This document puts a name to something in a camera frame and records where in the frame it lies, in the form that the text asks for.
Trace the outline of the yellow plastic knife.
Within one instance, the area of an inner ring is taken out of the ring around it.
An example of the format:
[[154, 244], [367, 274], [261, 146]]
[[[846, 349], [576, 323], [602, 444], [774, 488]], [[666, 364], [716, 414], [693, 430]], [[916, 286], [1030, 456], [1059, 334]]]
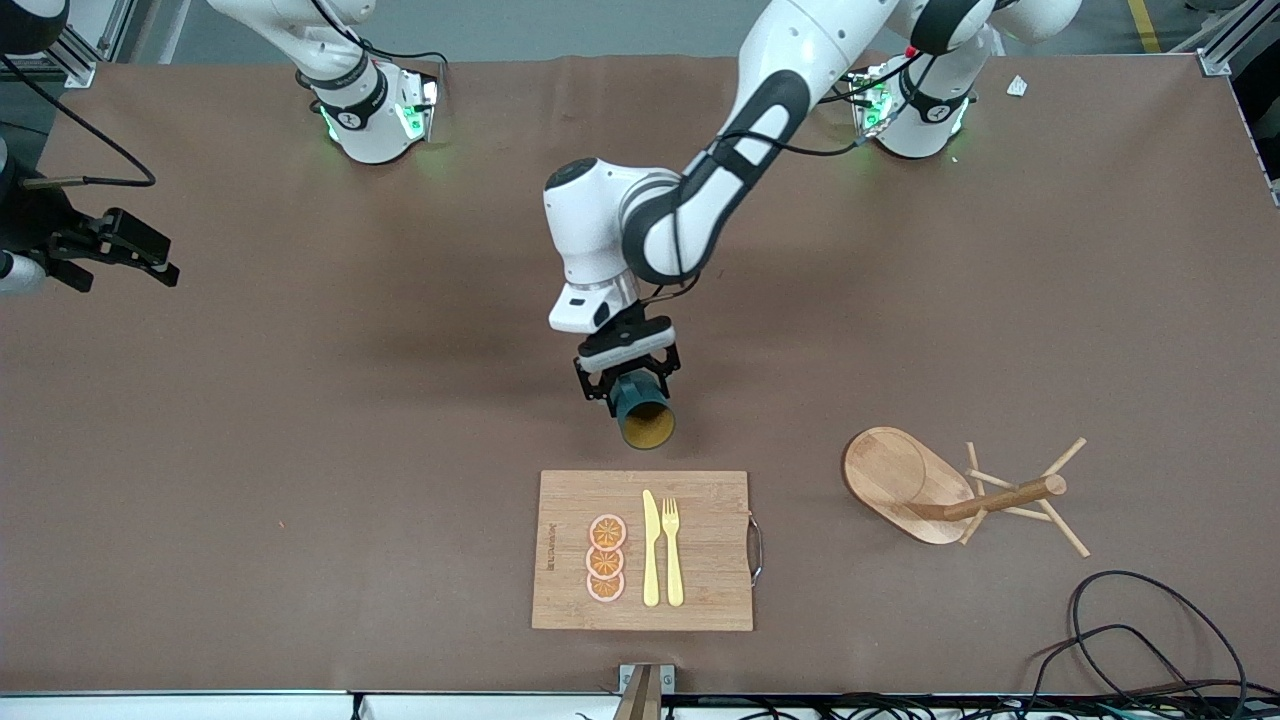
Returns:
[[655, 607], [660, 602], [657, 543], [662, 536], [662, 527], [655, 497], [649, 489], [643, 491], [643, 509], [645, 533], [643, 602], [646, 607]]

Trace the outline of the yellow plastic fork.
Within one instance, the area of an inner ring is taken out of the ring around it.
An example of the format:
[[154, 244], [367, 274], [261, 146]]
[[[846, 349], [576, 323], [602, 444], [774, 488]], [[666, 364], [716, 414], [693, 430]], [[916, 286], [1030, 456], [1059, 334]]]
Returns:
[[667, 600], [669, 606], [680, 607], [685, 602], [685, 588], [678, 553], [681, 525], [676, 498], [666, 497], [660, 501], [660, 525], [666, 537]]

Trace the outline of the teal cup yellow inside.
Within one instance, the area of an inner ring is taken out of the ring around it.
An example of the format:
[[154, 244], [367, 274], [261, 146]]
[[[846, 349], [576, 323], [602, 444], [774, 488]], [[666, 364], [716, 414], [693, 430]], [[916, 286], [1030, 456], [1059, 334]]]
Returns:
[[658, 448], [675, 433], [675, 411], [659, 378], [650, 372], [623, 374], [613, 384], [609, 401], [621, 437], [631, 448]]

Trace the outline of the aluminium frame profile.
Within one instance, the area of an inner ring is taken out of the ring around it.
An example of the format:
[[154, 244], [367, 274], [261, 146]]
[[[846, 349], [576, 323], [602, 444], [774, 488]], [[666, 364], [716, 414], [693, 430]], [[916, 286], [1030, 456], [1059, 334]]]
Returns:
[[88, 88], [97, 64], [122, 60], [140, 0], [63, 0], [67, 27], [45, 53], [67, 88]]
[[1189, 37], [1167, 54], [1190, 54], [1206, 77], [1230, 76], [1231, 63], [1244, 53], [1248, 63], [1280, 38], [1280, 0], [1238, 0], [1225, 12], [1212, 14]]

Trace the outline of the table cover sheet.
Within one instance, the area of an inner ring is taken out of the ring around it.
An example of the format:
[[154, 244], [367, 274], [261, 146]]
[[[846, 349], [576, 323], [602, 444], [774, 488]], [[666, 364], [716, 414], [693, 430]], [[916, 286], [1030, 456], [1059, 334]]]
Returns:
[[[650, 661], [692, 692], [1004, 694], [1107, 568], [1280, 688], [1280, 209], [1224, 78], [997, 58], [943, 156], [778, 158], [659, 305], [678, 425], [635, 452], [547, 324], [541, 188], [585, 156], [684, 165], [735, 64], [448, 76], [445, 143], [388, 167], [282, 65], [109, 67], [69, 97], [159, 178], [76, 202], [169, 234], [180, 283], [0, 300], [0, 691], [595, 691]], [[1012, 514], [905, 536], [844, 483], [874, 427], [1011, 483], [1084, 437], [1052, 505], [1091, 556]], [[746, 471], [754, 629], [534, 629], [545, 469]]]

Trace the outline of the metal bracket with wood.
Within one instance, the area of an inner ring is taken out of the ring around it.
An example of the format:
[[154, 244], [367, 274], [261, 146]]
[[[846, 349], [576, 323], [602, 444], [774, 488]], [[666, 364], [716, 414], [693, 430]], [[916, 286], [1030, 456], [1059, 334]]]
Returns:
[[618, 685], [612, 720], [669, 720], [666, 700], [676, 692], [673, 664], [622, 664]]

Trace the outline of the white table edge rail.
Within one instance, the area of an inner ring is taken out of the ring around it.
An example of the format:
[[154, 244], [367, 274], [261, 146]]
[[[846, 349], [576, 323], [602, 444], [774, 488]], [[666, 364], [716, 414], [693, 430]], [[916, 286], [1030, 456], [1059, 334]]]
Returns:
[[[616, 720], [618, 692], [155, 691], [0, 693], [0, 720]], [[1280, 688], [1185, 693], [681, 693], [654, 720], [1280, 720]]]

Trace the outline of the wooden mug tree stand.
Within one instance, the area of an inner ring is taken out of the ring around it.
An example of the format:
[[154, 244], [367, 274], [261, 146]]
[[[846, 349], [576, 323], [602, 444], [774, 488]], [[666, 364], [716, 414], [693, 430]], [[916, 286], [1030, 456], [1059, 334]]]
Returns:
[[918, 542], [968, 544], [987, 518], [1012, 514], [1051, 524], [1088, 559], [1091, 551], [1052, 505], [1066, 492], [1062, 469], [1085, 445], [1084, 437], [1075, 439], [1038, 477], [1011, 483], [980, 469], [973, 442], [959, 470], [910, 433], [874, 427], [847, 443], [841, 468], [858, 501]]

